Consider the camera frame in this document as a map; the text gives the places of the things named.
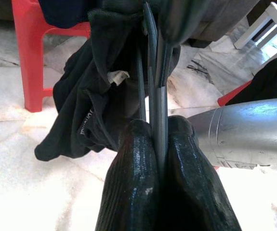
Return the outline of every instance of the red plastic chair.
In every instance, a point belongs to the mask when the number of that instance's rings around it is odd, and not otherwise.
[[[238,95],[243,89],[245,89],[249,84],[252,83],[252,80],[245,83],[244,85],[234,89],[233,91],[229,92],[228,94],[224,95],[223,97],[217,100],[218,104],[222,107],[225,106],[232,98]]]
[[[43,88],[43,42],[46,33],[90,37],[89,23],[59,29],[46,23],[38,0],[12,0],[15,30],[24,87],[25,108],[42,110],[43,97],[53,95]]]

